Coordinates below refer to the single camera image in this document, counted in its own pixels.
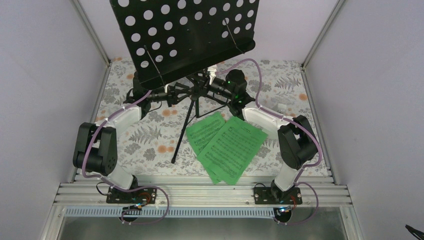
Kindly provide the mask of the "black perforated music stand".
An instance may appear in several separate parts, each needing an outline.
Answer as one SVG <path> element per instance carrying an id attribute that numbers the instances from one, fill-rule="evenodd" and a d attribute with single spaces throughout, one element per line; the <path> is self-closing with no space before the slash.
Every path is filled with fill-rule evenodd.
<path id="1" fill-rule="evenodd" d="M 209 77 L 207 68 L 254 49 L 257 0 L 112 0 L 142 86 Z M 199 108 L 194 93 L 190 110 Z"/>

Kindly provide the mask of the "white metronome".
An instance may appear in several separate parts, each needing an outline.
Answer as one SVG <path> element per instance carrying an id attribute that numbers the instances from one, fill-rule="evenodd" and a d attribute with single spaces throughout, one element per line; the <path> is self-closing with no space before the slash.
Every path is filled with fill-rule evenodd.
<path id="1" fill-rule="evenodd" d="M 288 109 L 286 104 L 278 103 L 276 106 L 279 113 L 286 114 L 286 111 Z"/>

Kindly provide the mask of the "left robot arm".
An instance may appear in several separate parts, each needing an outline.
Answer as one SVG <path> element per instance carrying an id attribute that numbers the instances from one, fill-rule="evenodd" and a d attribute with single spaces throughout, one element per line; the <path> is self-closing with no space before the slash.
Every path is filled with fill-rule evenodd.
<path id="1" fill-rule="evenodd" d="M 118 164 L 118 137 L 147 115 L 152 102 L 166 101 L 172 106 L 192 95 L 199 83 L 193 76 L 187 79 L 192 86 L 176 82 L 149 90 L 141 84 L 140 74 L 134 73 L 133 87 L 123 105 L 109 117 L 94 123 L 84 122 L 78 129 L 72 162 L 83 177 L 100 179 L 119 190 L 124 201 L 134 202 L 140 190 L 135 176 Z"/>

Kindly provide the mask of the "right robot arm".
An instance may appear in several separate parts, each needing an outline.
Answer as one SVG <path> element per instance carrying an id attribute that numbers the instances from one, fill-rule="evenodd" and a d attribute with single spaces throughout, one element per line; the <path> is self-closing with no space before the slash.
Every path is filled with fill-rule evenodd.
<path id="1" fill-rule="evenodd" d="M 216 77 L 211 67 L 208 91 L 229 100 L 227 106 L 233 115 L 215 134 L 207 134 L 210 141 L 196 155 L 198 160 L 219 179 L 233 184 L 240 173 L 236 167 L 249 160 L 249 153 L 258 149 L 267 134 L 277 139 L 283 164 L 270 184 L 270 195 L 278 204 L 288 204 L 297 196 L 297 189 L 306 164 L 315 155 L 321 159 L 322 149 L 308 119 L 299 115 L 286 118 L 259 104 L 257 98 L 246 92 L 247 82 L 241 70 L 228 71 L 225 79 Z"/>

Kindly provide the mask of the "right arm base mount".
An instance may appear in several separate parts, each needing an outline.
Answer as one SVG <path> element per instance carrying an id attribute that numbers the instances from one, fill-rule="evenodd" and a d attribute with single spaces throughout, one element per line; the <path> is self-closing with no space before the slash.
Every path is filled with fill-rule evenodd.
<path id="1" fill-rule="evenodd" d="M 272 216 L 277 223 L 283 224 L 288 223 L 292 211 L 303 203 L 300 188 L 295 186 L 282 191 L 277 186 L 257 183 L 253 187 L 253 198 L 256 205 L 277 205 L 273 207 Z"/>

